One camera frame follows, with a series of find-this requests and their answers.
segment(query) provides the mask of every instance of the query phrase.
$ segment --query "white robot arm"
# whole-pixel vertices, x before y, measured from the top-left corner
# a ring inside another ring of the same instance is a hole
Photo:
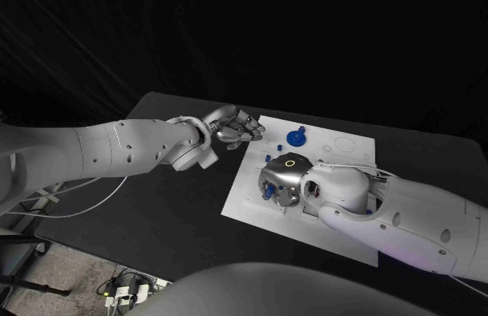
[[[261,140],[265,127],[234,105],[202,120],[123,120],[84,128],[24,128],[0,123],[0,214],[39,189],[83,178],[144,174],[159,164],[176,171],[218,160],[212,136]]]
[[[422,270],[488,283],[488,209],[441,188],[360,168],[313,165],[288,153],[262,169],[264,198],[284,207],[304,199],[326,225],[382,253]],[[373,214],[369,194],[382,202]]]

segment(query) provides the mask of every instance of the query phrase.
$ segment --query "floor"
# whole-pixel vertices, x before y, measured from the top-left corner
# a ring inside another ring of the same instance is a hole
[[[6,309],[18,316],[106,316],[106,298],[96,294],[96,290],[116,268],[117,273],[124,269],[110,261],[54,244],[47,255],[35,259],[24,279],[71,290],[71,295],[62,297],[18,288]]]

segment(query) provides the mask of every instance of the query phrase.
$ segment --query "white board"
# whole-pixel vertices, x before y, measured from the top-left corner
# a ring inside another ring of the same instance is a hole
[[[262,140],[250,143],[222,215],[378,267],[378,251],[323,224],[316,216],[317,210],[304,203],[304,199],[297,207],[283,208],[273,200],[262,199],[258,189],[267,155],[277,158],[296,152],[309,157],[313,164],[323,159],[326,162],[362,163],[376,167],[375,139],[268,116],[261,117],[260,123],[267,131]],[[287,142],[287,134],[301,126],[306,127],[307,142],[303,147],[294,147]],[[376,211],[373,196],[369,209]]]

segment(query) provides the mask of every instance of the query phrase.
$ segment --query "black curtain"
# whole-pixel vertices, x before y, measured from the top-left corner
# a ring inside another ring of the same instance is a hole
[[[157,91],[487,150],[487,21],[487,0],[0,0],[0,110],[97,124]]]

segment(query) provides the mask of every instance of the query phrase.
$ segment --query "blue knob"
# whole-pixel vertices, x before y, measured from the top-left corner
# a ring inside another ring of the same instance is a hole
[[[262,198],[268,201],[273,198],[273,192],[275,191],[275,186],[271,184],[268,186],[265,194],[262,194]]]
[[[307,137],[306,137],[306,127],[301,126],[298,130],[294,130],[287,135],[287,142],[294,147],[301,147],[306,144]]]

